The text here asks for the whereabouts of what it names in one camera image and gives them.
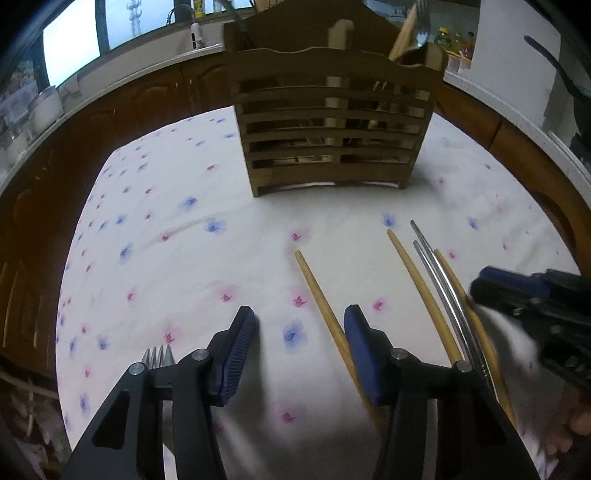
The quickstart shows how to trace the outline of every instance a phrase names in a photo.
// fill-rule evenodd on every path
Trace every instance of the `faucet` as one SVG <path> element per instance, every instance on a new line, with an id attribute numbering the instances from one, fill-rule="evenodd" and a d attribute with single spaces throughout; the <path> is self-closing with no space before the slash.
<path id="1" fill-rule="evenodd" d="M 190 5 L 187 5 L 187 4 L 180 4 L 180 5 L 177 5 L 176 7 L 173 7 L 173 9 L 170 12 L 168 12 L 168 17 L 166 18 L 167 25 L 170 25 L 170 21 L 173 18 L 174 11 L 177 8 L 181 8 L 181 7 L 188 8 L 191 11 L 191 18 L 192 18 L 193 23 L 195 23 L 195 10 L 193 9 L 193 7 L 191 7 Z"/>

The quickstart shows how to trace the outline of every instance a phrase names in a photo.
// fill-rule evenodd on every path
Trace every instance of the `metal chopstick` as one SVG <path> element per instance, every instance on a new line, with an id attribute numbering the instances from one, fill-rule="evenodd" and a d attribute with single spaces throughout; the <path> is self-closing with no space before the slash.
<path id="1" fill-rule="evenodd" d="M 480 344 L 478 343 L 474 331 L 468 322 L 467 315 L 464 311 L 462 303 L 460 302 L 459 295 L 449 278 L 447 278 L 443 267 L 439 263 L 439 260 L 435 257 L 433 249 L 427 242 L 427 239 L 420 231 L 417 224 L 413 220 L 411 220 L 410 224 L 413 227 L 414 232 L 417 234 L 420 242 L 419 244 L 419 242 L 414 241 L 414 248 L 417 250 L 419 257 L 421 257 L 421 260 L 436 287 L 437 293 L 439 294 L 439 297 L 446 308 L 446 312 L 450 316 L 453 329 L 456 332 L 456 336 L 460 343 L 460 348 L 462 349 L 466 359 L 472 364 L 474 368 L 476 368 L 477 371 L 482 374 L 486 382 L 486 386 L 496 397 L 495 385 L 492 381 L 491 372 L 488 368 L 488 364 L 486 363 L 486 358 L 482 352 L 482 349 L 480 348 Z"/>

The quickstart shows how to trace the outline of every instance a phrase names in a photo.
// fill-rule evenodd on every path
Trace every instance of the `jar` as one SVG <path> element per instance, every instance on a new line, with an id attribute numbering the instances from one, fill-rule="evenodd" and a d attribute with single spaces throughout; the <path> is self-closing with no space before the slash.
<path id="1" fill-rule="evenodd" d="M 450 50 L 452 48 L 452 38 L 449 35 L 449 30 L 445 27 L 439 28 L 439 33 L 433 41 L 441 45 L 445 50 Z"/>

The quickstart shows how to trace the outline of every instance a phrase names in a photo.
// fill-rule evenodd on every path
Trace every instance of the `bottle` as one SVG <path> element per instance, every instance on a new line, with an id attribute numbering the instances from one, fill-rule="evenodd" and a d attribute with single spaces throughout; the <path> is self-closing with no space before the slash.
<path id="1" fill-rule="evenodd" d="M 468 32 L 468 39 L 464 42 L 462 54 L 470 60 L 472 59 L 472 55 L 474 55 L 474 32 Z"/>
<path id="2" fill-rule="evenodd" d="M 452 39 L 449 36 L 449 30 L 445 27 L 439 28 L 439 33 L 434 40 L 435 43 L 441 45 L 445 50 L 449 50 L 452 47 Z"/>
<path id="3" fill-rule="evenodd" d="M 462 38 L 462 34 L 456 32 L 453 41 L 452 41 L 452 52 L 460 54 L 462 49 L 464 48 L 464 39 Z"/>

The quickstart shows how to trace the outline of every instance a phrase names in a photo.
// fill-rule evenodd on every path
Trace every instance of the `tablecloth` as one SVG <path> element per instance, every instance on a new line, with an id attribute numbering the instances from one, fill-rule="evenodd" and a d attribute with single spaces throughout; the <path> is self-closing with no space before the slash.
<path id="1" fill-rule="evenodd" d="M 489 264 L 577 272 L 527 191 L 437 115 L 406 190 L 328 186 L 253 198 L 233 108 L 113 152 L 80 216 L 57 313 L 58 386 L 72 447 L 147 348 L 169 343 L 178 360 L 205 347 L 244 304 L 260 319 L 259 342 L 237 395 L 213 412 L 228 478 L 370 478 L 379 437 L 293 253 L 302 250 L 341 322 L 357 303 L 394 346 L 449 365 L 386 235 L 394 229 L 427 279 L 411 219 L 466 288 Z M 544 478 L 539 438 L 561 382 L 541 369 L 518 325 L 483 314 L 519 434 Z M 170 454 L 165 460 L 173 478 Z"/>

